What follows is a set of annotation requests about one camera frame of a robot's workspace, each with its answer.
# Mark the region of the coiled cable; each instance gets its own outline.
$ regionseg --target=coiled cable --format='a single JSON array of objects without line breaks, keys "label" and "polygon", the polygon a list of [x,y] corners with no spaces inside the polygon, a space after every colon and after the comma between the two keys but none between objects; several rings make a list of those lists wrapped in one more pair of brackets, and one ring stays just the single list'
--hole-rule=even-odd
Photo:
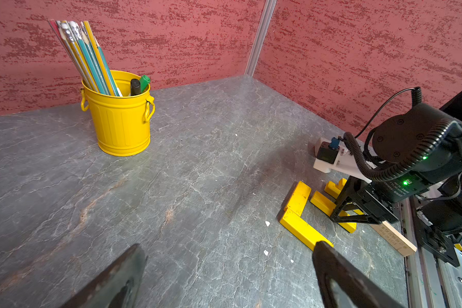
[{"label": "coiled cable", "polygon": [[352,133],[345,132],[344,143],[353,154],[354,159],[356,160],[356,165],[365,177],[375,182],[391,181],[411,171],[423,160],[423,157],[428,157],[437,148],[437,146],[440,145],[443,139],[445,139],[446,135],[450,131],[450,128],[453,125],[458,124],[459,123],[456,120],[440,120],[431,128],[426,136],[421,139],[419,144],[409,155],[407,155],[407,157],[399,163],[395,163],[383,170],[371,168],[371,166],[366,162],[366,159],[361,152],[361,147]]}]

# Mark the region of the metal bucket handle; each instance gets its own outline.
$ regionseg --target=metal bucket handle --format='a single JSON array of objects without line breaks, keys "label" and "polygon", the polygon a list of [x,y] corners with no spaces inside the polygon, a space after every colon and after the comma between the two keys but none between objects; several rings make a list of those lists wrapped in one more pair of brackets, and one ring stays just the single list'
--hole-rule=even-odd
[{"label": "metal bucket handle", "polygon": [[80,93],[82,94],[82,101],[80,102],[80,108],[82,111],[87,111],[89,110],[89,105],[87,107],[84,106],[84,103],[86,102],[86,96],[84,94],[84,88],[80,89]]},{"label": "metal bucket handle", "polygon": [[[147,97],[146,99],[146,103],[145,103],[145,115],[144,115],[144,120],[146,122],[149,121],[149,119],[152,117],[152,115],[154,114],[154,111],[156,110],[156,106],[154,106],[154,97],[150,96]],[[149,109],[150,109],[150,106],[149,104],[152,105],[152,111],[151,113],[149,113]]]}]

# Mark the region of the black marker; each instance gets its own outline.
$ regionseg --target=black marker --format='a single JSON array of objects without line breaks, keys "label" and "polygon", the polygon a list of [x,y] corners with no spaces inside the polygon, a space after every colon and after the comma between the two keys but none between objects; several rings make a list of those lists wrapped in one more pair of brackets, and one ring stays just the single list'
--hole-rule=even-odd
[{"label": "black marker", "polygon": [[140,81],[134,78],[130,81],[130,96],[135,96],[139,94],[140,94]]}]

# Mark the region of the yellow wooden block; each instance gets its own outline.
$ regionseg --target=yellow wooden block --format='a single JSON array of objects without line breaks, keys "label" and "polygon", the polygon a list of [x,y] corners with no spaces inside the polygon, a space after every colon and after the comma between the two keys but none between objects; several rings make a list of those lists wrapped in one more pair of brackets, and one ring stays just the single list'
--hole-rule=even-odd
[{"label": "yellow wooden block", "polygon": [[336,198],[336,199],[337,199],[337,197],[338,197],[339,194],[340,194],[339,188],[337,188],[337,185],[336,185],[334,182],[332,182],[332,181],[328,182],[328,183],[325,185],[324,191],[325,191],[327,194],[331,195],[332,197],[334,197],[334,198]]},{"label": "yellow wooden block", "polygon": [[462,245],[460,243],[453,244],[456,249],[462,251]]},{"label": "yellow wooden block", "polygon": [[329,181],[325,185],[324,191],[327,194],[337,199],[339,197],[340,192],[342,191],[342,188],[344,188],[344,185],[346,184],[346,182],[347,180],[345,178],[340,179],[340,181],[337,184],[335,184],[332,181]]},{"label": "yellow wooden block", "polygon": [[301,219],[291,209],[284,212],[280,223],[311,250],[314,250],[316,243],[321,240],[333,247],[333,243],[321,235],[320,232],[316,231],[314,227],[308,225],[306,221]]},{"label": "yellow wooden block", "polygon": [[284,211],[288,209],[292,210],[298,216],[301,216],[304,210],[304,206],[306,206],[306,202],[308,201],[308,197],[310,196],[311,188],[306,185],[305,183],[299,181],[294,189],[293,194],[289,198],[288,203],[284,206]]},{"label": "yellow wooden block", "polygon": [[346,185],[346,183],[347,183],[347,180],[345,178],[340,179],[340,181],[337,184],[337,188],[339,188],[339,190],[342,190],[342,188],[344,188],[344,185]]},{"label": "yellow wooden block", "polygon": [[[333,209],[335,208],[335,203],[330,201],[327,197],[325,197],[323,194],[321,194],[318,191],[316,191],[313,194],[313,197],[311,198],[311,203],[313,203],[314,206],[319,208],[323,213],[325,213],[329,217],[332,214]],[[339,213],[339,216],[350,216],[350,215],[346,213],[345,211],[341,211]],[[338,224],[344,229],[346,229],[349,233],[353,233],[354,231],[356,231],[355,222],[339,222]]]}]

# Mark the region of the blue connector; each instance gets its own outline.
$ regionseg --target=blue connector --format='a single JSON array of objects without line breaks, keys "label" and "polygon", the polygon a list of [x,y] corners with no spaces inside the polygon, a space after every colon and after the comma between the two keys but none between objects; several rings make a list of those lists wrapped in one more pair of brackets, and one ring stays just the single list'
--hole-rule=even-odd
[{"label": "blue connector", "polygon": [[339,148],[339,142],[340,140],[337,138],[332,138],[332,141],[330,142],[329,148],[332,150],[337,150]]}]

